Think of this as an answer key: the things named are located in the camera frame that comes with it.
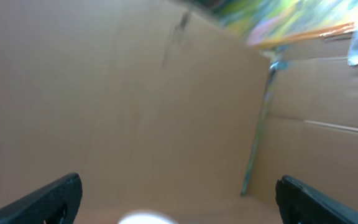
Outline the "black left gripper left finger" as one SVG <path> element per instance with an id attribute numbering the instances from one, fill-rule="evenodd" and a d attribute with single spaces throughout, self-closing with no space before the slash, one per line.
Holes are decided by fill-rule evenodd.
<path id="1" fill-rule="evenodd" d="M 82 195 L 79 174 L 67 174 L 0 208 L 0 224 L 71 224 Z"/>

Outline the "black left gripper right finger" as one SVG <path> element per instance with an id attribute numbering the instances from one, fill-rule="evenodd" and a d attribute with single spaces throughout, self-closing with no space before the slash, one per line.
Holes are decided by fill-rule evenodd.
<path id="1" fill-rule="evenodd" d="M 283 224 L 358 224 L 358 212 L 300 180 L 284 175 L 275 186 Z"/>

